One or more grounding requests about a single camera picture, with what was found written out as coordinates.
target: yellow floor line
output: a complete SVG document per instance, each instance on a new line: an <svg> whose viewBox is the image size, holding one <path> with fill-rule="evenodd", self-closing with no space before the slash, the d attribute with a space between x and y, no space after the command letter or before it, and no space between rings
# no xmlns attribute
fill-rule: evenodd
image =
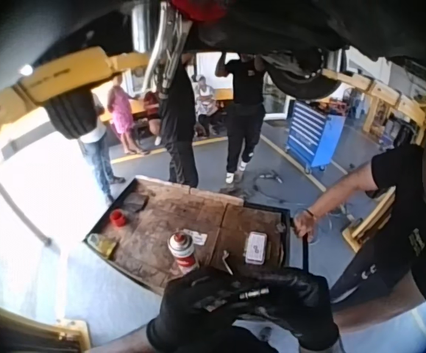
<svg viewBox="0 0 426 353"><path fill-rule="evenodd" d="M207 145L209 143L221 142L221 141L225 141L225 140L227 140L226 137L209 138L207 140L195 141L195 142L193 142L193 146L202 146L202 145ZM122 162L126 162L128 160L136 160L138 158L148 157L148 156L152 156L153 154L159 154L159 153L166 152L166 151L167 151L166 149L154 149L154 150L151 151L151 153L149 153L146 156L143 156L142 154L129 154L127 156L119 157L119 158L116 158L114 160L111 160L111 164L122 163Z"/></svg>
<svg viewBox="0 0 426 353"><path fill-rule="evenodd" d="M276 152L281 154L281 156L284 157L287 161L289 161L289 163L291 163L298 171L303 173L310 180L310 182L312 182L320 191L325 192L327 190L327 188L318 179L316 179L314 175L306 174L304 167L292 156L287 154L283 149L275 145L263 135L261 135L260 138L265 141L270 147L272 147Z"/></svg>
<svg viewBox="0 0 426 353"><path fill-rule="evenodd" d="M341 171L342 173L344 173L344 174L348 174L348 171L346 171L345 170L345 168L344 167L342 167L341 165L339 165L339 164L337 164L337 162L335 162L334 160L331 160L330 161L331 163L332 163L332 165L334 166L334 167L336 167L339 171Z"/></svg>
<svg viewBox="0 0 426 353"><path fill-rule="evenodd" d="M419 314L419 311L417 308L411 310L411 314L413 316L413 319L415 320L417 326L420 328L420 330L423 332L423 334L426 336L426 324L422 317Z"/></svg>

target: blue tool chest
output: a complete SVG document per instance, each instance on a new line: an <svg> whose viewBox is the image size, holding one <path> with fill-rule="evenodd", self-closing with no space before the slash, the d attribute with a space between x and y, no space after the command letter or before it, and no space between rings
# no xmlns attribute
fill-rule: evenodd
<svg viewBox="0 0 426 353"><path fill-rule="evenodd" d="M303 163L307 173L315 167L324 170L336 150L345 117L325 115L300 101L291 109L287 152Z"/></svg>

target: wooden board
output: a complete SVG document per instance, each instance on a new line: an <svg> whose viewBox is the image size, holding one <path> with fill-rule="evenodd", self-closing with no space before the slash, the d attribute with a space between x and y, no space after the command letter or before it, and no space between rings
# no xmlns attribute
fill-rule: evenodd
<svg viewBox="0 0 426 353"><path fill-rule="evenodd" d="M123 208L124 202L132 204L142 199L140 195L148 197L142 211L134 213ZM195 245L200 265L224 269L221 261L224 250L231 253L234 263L244 264L246 238L256 231L266 233L269 239L266 265L279 266L283 253L278 231L281 214L249 209L238 200L140 179L118 206L128 219L127 225L116 228L105 221L97 232L118 243L109 260L113 266L157 293L162 293L170 279L181 276L167 246L169 237L181 229L207 235L203 246Z"/></svg>

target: black glove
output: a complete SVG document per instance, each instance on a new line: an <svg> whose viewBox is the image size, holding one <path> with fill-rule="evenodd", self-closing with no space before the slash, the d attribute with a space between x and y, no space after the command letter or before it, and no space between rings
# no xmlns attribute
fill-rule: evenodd
<svg viewBox="0 0 426 353"><path fill-rule="evenodd" d="M232 325L238 315L253 311L250 302L238 300L252 286L246 282L213 268L170 281L159 316L147 324L149 343L160 352L172 352Z"/></svg>
<svg viewBox="0 0 426 353"><path fill-rule="evenodd" d="M321 351L339 338L333 322L327 280L298 268L281 268L247 274L258 279L270 293L255 302L256 314L283 329L299 341L301 347Z"/></svg>

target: red car part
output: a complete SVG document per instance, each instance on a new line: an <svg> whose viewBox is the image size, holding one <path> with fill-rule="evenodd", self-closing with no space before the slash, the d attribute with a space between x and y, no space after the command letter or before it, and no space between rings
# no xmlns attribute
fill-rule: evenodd
<svg viewBox="0 0 426 353"><path fill-rule="evenodd" d="M226 6L217 0L171 0L184 16L192 21L217 21L226 15Z"/></svg>

